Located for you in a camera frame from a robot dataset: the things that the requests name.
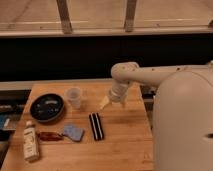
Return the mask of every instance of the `black bowl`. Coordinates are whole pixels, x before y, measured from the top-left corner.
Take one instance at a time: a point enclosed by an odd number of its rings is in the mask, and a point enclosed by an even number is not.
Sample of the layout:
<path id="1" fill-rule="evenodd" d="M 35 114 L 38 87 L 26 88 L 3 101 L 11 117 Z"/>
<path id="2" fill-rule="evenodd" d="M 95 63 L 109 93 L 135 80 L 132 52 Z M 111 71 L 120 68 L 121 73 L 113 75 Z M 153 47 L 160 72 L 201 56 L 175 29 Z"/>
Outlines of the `black bowl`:
<path id="1" fill-rule="evenodd" d="M 63 99 L 57 94 L 45 94 L 38 97 L 30 107 L 30 113 L 38 122 L 52 121 L 62 113 Z"/>

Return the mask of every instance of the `cup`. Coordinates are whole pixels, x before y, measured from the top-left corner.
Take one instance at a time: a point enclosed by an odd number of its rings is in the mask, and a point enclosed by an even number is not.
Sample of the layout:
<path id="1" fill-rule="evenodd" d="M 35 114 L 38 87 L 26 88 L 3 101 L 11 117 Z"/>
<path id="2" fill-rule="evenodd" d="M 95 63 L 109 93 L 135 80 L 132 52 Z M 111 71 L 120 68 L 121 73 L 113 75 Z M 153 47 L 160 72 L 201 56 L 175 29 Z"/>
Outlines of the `cup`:
<path id="1" fill-rule="evenodd" d="M 79 109 L 81 107 L 82 90 L 79 87 L 67 90 L 66 97 L 73 108 Z"/>

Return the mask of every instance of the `small bottle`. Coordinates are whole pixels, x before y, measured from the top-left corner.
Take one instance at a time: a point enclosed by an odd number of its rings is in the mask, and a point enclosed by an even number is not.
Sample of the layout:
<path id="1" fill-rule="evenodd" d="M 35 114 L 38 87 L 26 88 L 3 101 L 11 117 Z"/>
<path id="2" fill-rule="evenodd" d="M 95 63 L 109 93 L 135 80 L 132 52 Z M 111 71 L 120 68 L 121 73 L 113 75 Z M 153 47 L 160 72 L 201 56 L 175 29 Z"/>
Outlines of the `small bottle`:
<path id="1" fill-rule="evenodd" d="M 26 122 L 24 129 L 24 159 L 31 162 L 39 158 L 38 140 L 32 121 Z"/>

